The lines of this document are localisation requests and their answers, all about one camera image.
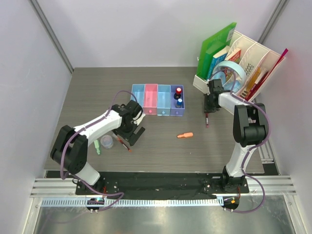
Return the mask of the blue small object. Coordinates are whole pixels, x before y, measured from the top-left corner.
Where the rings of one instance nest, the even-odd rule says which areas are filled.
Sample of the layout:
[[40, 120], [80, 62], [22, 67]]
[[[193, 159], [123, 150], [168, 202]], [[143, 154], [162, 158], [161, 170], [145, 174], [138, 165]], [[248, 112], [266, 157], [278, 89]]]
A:
[[181, 107], [182, 107], [182, 104], [183, 104], [183, 100], [182, 100], [181, 98], [179, 98], [179, 99], [177, 100], [177, 102], [176, 102], [175, 107], [176, 107], [176, 108], [181, 108]]

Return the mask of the pink plastic bin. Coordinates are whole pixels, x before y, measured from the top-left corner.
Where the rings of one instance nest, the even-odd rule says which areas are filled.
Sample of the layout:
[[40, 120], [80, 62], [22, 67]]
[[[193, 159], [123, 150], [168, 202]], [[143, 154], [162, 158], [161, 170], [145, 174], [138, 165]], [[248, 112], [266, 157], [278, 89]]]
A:
[[157, 115], [157, 84], [145, 84], [143, 111], [146, 115]]

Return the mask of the red black stamp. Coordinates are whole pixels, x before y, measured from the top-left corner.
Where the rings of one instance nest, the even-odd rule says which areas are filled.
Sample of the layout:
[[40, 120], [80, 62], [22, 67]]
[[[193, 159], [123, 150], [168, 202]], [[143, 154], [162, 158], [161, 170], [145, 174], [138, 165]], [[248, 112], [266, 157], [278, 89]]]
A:
[[180, 99], [180, 98], [181, 98], [181, 94], [182, 94], [182, 88], [177, 87], [177, 88], [175, 89], [174, 99], [175, 99], [175, 100]]

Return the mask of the purple plastic bin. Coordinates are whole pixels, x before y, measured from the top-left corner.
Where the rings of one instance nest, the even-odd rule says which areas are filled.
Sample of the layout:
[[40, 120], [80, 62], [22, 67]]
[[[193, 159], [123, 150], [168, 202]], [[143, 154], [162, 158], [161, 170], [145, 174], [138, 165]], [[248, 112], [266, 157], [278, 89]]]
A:
[[181, 117], [185, 111], [183, 85], [171, 85], [170, 91], [171, 110], [170, 116]]

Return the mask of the light blue bin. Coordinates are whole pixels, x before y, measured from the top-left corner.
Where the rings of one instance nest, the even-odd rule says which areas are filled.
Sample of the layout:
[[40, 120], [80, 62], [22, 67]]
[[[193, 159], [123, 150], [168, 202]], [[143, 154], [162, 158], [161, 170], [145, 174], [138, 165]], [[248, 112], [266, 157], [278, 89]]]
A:
[[169, 116], [171, 110], [171, 87], [170, 85], [158, 85], [157, 90], [157, 115]]
[[145, 84], [133, 84], [131, 91], [141, 107], [144, 105]]

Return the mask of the light blue front bin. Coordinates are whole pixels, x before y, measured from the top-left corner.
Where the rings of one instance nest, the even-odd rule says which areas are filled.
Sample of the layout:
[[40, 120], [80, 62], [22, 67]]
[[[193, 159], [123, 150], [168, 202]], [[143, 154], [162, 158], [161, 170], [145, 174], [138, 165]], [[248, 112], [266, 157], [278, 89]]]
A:
[[141, 107], [144, 105], [145, 84], [133, 84], [131, 91]]

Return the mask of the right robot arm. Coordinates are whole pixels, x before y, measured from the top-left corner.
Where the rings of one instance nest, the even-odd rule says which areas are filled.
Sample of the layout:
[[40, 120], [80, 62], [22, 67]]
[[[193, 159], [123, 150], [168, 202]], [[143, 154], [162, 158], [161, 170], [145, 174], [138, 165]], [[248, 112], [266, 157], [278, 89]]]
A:
[[219, 180], [213, 184], [224, 193], [235, 193], [245, 184], [245, 168], [257, 147], [269, 135], [269, 124], [264, 104], [249, 103], [230, 90], [225, 90], [220, 79], [207, 82], [204, 112], [211, 114], [223, 108], [233, 115], [234, 150]]

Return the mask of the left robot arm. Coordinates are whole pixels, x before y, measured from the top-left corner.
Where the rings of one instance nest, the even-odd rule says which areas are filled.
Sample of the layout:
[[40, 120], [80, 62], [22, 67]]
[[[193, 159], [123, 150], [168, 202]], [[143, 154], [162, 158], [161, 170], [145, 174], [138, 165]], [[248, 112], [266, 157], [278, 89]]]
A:
[[145, 114], [138, 102], [131, 100], [126, 105], [113, 105], [104, 114], [77, 126], [63, 126], [52, 147], [50, 157], [62, 169], [87, 183], [92, 194], [100, 194], [104, 183], [100, 174], [88, 162], [88, 147], [107, 132], [114, 132], [134, 146], [145, 128], [139, 127]]

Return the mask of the clear paperclip jar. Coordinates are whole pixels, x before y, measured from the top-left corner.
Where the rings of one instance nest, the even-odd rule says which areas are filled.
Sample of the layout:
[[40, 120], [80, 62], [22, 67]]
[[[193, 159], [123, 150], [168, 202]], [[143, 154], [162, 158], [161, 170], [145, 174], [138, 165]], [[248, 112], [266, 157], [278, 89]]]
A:
[[110, 135], [104, 135], [100, 139], [100, 143], [105, 149], [111, 149], [114, 145], [113, 138]]

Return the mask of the blue headphones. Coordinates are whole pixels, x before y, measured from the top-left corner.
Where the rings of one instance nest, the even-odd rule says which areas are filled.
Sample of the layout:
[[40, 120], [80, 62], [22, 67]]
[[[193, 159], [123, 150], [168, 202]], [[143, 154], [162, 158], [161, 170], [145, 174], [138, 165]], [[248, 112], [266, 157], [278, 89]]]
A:
[[224, 89], [238, 93], [245, 85], [247, 75], [245, 70], [232, 61], [222, 61], [214, 69], [211, 79], [221, 79]]

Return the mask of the green mini highlighter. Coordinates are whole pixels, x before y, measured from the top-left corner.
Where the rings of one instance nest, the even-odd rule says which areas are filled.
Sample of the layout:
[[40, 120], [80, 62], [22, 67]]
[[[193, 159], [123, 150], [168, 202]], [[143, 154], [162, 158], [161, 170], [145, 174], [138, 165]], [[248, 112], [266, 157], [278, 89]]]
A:
[[96, 149], [96, 153], [97, 153], [98, 155], [100, 155], [100, 154], [101, 154], [101, 149], [100, 149], [100, 143], [99, 143], [98, 140], [95, 140], [95, 141], [94, 141], [94, 146], [95, 146], [95, 149]]

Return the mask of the blue spine book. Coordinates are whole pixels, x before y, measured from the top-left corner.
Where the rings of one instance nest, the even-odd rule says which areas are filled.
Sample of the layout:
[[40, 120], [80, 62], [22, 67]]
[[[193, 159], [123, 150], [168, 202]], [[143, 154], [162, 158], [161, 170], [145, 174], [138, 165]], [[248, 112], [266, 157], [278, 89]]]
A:
[[211, 78], [215, 66], [226, 58], [229, 50], [230, 50], [230, 46], [226, 45], [223, 49], [221, 49], [220, 51], [218, 51], [217, 53], [213, 55], [213, 58], [212, 58], [212, 61], [208, 70], [207, 79]]

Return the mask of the yellow booklet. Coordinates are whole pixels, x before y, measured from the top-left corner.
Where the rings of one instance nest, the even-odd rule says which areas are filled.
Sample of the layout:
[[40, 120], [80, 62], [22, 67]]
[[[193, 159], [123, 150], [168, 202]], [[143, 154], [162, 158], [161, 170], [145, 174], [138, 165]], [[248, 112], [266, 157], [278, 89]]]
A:
[[260, 75], [261, 72], [261, 68], [258, 67], [256, 69], [256, 71], [254, 72], [253, 76], [251, 77], [251, 79], [249, 80], [249, 83], [246, 86], [246, 91], [249, 92], [251, 90], [251, 88], [253, 87], [255, 81], [257, 80], [258, 76]]

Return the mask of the green plastic folder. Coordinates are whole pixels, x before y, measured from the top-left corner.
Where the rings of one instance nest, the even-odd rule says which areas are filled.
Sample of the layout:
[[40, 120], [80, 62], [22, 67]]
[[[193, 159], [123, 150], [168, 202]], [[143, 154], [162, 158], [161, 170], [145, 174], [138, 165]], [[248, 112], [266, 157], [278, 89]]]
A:
[[232, 22], [203, 41], [197, 66], [198, 77], [207, 79], [213, 55], [230, 45], [236, 25], [236, 22]]

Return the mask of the white desk file organizer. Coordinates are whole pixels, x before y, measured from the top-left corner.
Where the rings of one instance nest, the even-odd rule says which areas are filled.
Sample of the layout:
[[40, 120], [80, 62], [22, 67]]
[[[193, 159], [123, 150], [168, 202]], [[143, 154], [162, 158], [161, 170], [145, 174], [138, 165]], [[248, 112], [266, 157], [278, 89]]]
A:
[[[245, 70], [247, 80], [245, 82], [244, 87], [236, 95], [243, 98], [242, 93], [246, 89], [246, 84], [249, 83], [249, 80], [256, 71], [260, 61], [270, 51], [270, 49], [252, 40], [251, 38], [237, 32], [236, 30], [233, 33], [233, 37], [229, 46], [230, 50], [228, 54], [230, 54], [236, 48], [241, 49], [241, 57], [240, 57], [241, 60], [239, 65]], [[206, 94], [209, 91], [209, 88], [207, 86], [207, 82], [209, 80], [211, 79], [203, 80], [197, 75], [195, 75], [193, 86], [198, 90], [200, 90], [202, 93]]]

